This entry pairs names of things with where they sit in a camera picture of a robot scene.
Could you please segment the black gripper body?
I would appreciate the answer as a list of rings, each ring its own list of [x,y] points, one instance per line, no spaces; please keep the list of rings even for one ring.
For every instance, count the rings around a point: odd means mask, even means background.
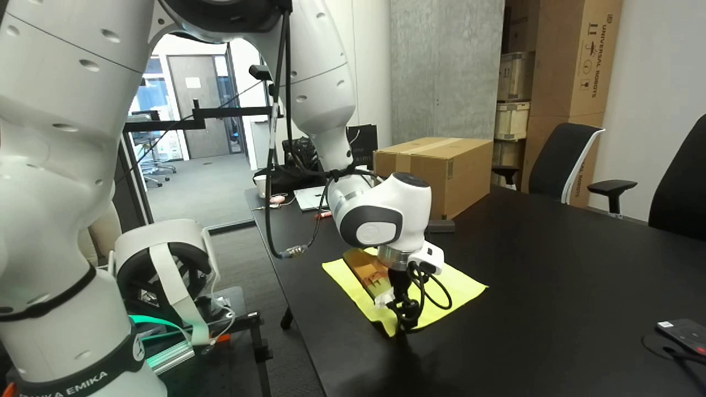
[[[411,288],[411,274],[409,272],[400,272],[400,268],[391,268],[389,272],[389,279],[393,286],[393,308],[411,308],[414,304],[414,299],[409,296]]]

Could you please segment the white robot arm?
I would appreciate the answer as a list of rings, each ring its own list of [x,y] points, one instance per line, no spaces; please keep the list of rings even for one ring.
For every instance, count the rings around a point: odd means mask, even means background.
[[[0,310],[19,397],[167,397],[115,275],[79,250],[113,200],[119,134],[166,34],[258,49],[348,245],[374,247],[395,275],[431,247],[433,189],[400,172],[371,184],[350,163],[350,66],[322,0],[2,0],[0,23]]]

